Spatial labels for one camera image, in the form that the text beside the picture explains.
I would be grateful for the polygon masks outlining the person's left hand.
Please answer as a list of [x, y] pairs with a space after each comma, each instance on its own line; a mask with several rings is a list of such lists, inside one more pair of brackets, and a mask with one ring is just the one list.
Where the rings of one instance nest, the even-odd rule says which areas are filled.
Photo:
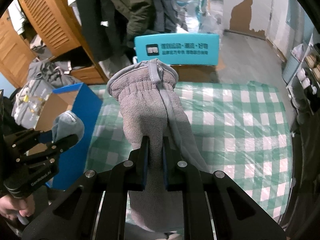
[[35, 212], [35, 202], [32, 194], [24, 199], [17, 199], [7, 194], [1, 198], [0, 202], [1, 216], [8, 220], [17, 218], [18, 213], [22, 217], [30, 217]]

